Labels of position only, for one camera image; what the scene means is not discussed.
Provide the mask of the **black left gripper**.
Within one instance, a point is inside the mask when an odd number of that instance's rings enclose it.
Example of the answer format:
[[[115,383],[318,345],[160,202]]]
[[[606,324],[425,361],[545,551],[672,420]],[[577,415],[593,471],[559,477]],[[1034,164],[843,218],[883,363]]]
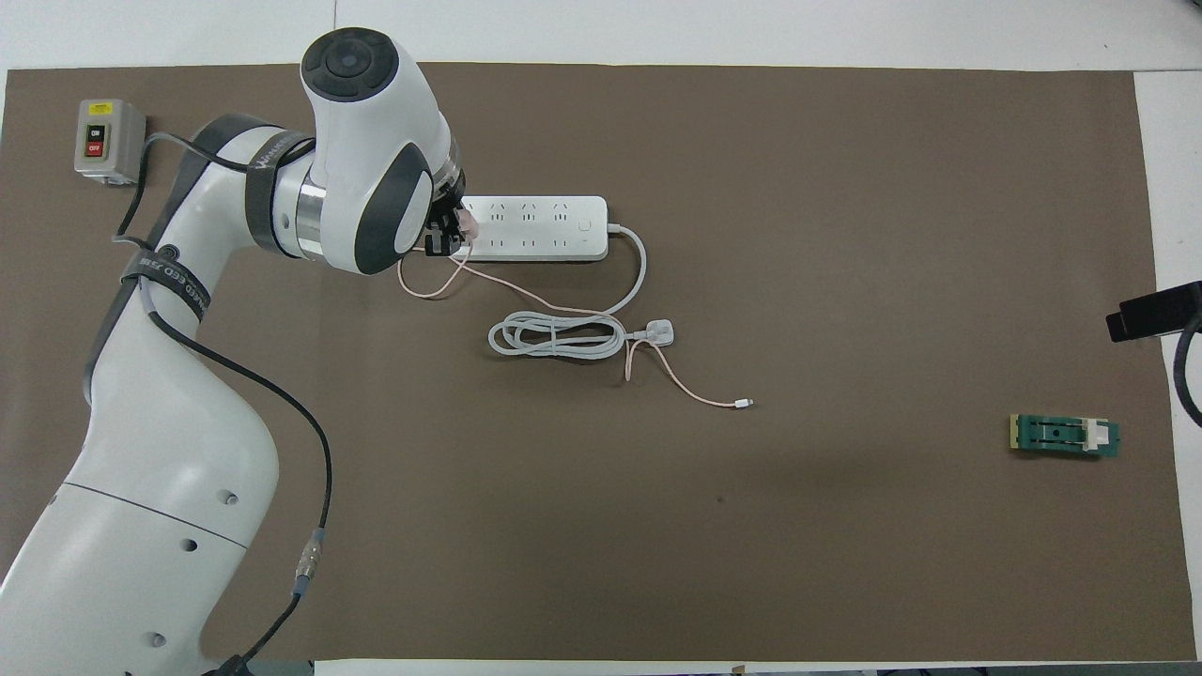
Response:
[[[446,180],[439,185],[434,198],[434,214],[454,214],[462,208],[462,198],[468,192],[465,180]],[[459,226],[428,225],[424,229],[424,255],[430,257],[450,257],[468,244],[468,236]]]

